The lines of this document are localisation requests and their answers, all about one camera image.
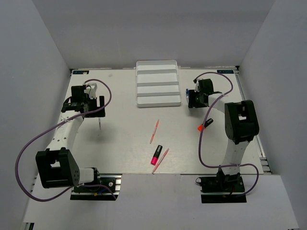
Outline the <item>orange-capped black marker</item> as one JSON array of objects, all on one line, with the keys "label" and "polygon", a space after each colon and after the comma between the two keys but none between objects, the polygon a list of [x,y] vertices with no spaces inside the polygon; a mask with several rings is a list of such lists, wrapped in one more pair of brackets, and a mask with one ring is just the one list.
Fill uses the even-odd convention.
[{"label": "orange-capped black marker", "polygon": [[206,120],[206,122],[204,124],[201,124],[200,126],[198,126],[198,130],[201,131],[202,129],[205,129],[206,127],[208,127],[212,123],[213,123],[213,119],[209,118],[208,120]]}]

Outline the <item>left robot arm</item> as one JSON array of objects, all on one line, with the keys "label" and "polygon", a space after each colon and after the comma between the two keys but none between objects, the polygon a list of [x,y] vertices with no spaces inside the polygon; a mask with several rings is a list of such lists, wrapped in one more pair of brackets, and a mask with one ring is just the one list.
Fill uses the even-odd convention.
[{"label": "left robot arm", "polygon": [[59,122],[52,141],[44,151],[36,154],[41,183],[44,188],[75,187],[80,184],[90,191],[101,187],[101,179],[95,167],[80,168],[71,151],[77,131],[85,118],[105,117],[105,109],[92,114],[85,112],[97,110],[105,105],[104,96],[99,97],[97,105],[97,84],[90,83],[71,87],[71,96],[62,106]]}]

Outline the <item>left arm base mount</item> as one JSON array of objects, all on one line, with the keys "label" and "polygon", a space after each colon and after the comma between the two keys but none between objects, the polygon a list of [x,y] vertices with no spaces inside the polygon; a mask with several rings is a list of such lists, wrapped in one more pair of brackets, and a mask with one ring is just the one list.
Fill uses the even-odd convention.
[{"label": "left arm base mount", "polygon": [[98,175],[98,185],[94,182],[74,187],[70,200],[75,201],[115,201],[121,187],[120,174]]}]

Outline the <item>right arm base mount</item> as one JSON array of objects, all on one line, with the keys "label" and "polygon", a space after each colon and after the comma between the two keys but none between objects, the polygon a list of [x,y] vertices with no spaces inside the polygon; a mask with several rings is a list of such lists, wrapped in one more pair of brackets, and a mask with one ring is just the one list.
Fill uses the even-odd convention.
[{"label": "right arm base mount", "polygon": [[247,203],[243,179],[221,185],[216,176],[198,177],[196,184],[201,187],[202,204],[238,204]]}]

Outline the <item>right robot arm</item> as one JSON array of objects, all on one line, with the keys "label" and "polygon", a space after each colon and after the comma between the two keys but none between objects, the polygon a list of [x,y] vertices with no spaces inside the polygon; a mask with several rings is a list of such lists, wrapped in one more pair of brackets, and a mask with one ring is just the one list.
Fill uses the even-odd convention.
[{"label": "right robot arm", "polygon": [[240,177],[240,165],[249,143],[259,133],[259,123],[251,100],[231,102],[226,94],[213,90],[211,79],[199,80],[194,90],[186,90],[188,108],[216,109],[224,114],[228,137],[226,153],[217,173],[217,187],[228,191]]}]

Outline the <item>pink black highlighter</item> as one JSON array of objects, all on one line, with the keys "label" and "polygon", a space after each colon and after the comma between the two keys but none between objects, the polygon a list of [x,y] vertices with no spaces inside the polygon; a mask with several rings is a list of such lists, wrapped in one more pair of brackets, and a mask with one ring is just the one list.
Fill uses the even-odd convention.
[{"label": "pink black highlighter", "polygon": [[161,145],[157,146],[157,148],[156,148],[156,150],[155,150],[155,152],[153,154],[153,157],[151,159],[151,164],[152,165],[156,165],[156,163],[158,161],[158,158],[159,158],[159,156],[161,154],[162,149],[163,149],[163,146],[161,146]]}]

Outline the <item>clear blue-capped spray bottle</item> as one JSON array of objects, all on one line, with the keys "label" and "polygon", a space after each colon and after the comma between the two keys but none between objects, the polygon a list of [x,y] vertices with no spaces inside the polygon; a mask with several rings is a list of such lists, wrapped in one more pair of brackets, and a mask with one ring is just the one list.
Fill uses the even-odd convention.
[{"label": "clear blue-capped spray bottle", "polygon": [[186,100],[189,103],[189,89],[186,89]]}]

